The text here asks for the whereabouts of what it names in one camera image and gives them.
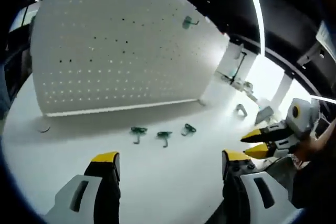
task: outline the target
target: white pegboard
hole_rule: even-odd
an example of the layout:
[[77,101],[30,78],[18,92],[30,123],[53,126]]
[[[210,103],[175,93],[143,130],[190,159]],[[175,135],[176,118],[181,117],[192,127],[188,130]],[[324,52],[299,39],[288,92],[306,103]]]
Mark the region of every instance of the white pegboard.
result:
[[[183,28],[186,16],[198,25]],[[44,0],[32,40],[43,113],[198,99],[227,48],[187,0]]]

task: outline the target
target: light strip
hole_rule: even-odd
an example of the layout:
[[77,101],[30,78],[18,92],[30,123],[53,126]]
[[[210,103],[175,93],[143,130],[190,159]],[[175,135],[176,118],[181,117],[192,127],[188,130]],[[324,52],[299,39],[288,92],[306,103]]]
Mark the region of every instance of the light strip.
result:
[[264,28],[264,20],[262,18],[261,5],[259,0],[252,0],[254,4],[254,8],[257,13],[257,20],[259,26],[259,34],[260,34],[260,54],[261,56],[265,56],[265,28]]
[[53,116],[66,116],[66,115],[94,114],[94,113],[111,112],[111,111],[119,111],[119,110],[149,108],[149,107],[155,107],[155,106],[161,106],[161,105],[184,103],[184,102],[194,102],[194,101],[197,101],[197,99],[187,99],[187,100],[173,101],[173,102],[158,102],[158,103],[120,106],[120,107],[101,108],[101,109],[91,109],[91,110],[75,110],[75,111],[66,111],[66,112],[55,112],[55,113],[46,113],[46,115],[49,116],[49,117],[53,117]]
[[320,101],[325,101],[325,102],[330,102],[333,104],[336,104],[336,100],[330,99],[330,98],[325,98],[325,97],[317,97],[316,95],[311,95],[310,96],[312,99],[320,100]]

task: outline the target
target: white table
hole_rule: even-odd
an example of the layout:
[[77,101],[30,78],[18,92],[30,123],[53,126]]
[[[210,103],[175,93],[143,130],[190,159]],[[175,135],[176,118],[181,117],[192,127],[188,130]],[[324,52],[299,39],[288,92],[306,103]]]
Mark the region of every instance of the white table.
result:
[[[99,153],[120,152],[121,223],[203,224],[222,201],[221,151],[242,151],[239,139],[252,127],[258,106],[243,93],[213,78],[203,100],[108,113],[51,118],[51,128],[39,133],[42,116],[32,76],[8,114],[3,151],[17,185],[38,214],[54,205],[56,192],[83,174]],[[238,103],[248,117],[234,112]],[[183,137],[185,123],[197,129]],[[134,145],[132,126],[148,128]],[[169,147],[155,138],[172,131]]]

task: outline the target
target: person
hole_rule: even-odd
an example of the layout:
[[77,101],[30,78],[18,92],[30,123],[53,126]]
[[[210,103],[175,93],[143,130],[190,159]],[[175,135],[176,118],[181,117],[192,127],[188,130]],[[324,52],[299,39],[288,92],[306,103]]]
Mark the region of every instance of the person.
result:
[[292,203],[305,209],[300,223],[329,223],[336,206],[336,119],[317,140],[302,142],[295,155],[309,161],[293,182]]

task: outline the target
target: person's hand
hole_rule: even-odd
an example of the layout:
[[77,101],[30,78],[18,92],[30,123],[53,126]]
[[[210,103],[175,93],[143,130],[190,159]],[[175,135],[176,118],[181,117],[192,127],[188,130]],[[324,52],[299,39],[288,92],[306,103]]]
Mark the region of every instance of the person's hand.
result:
[[313,138],[309,138],[299,144],[298,149],[294,152],[294,155],[301,161],[307,162],[311,155],[318,151],[317,141]]

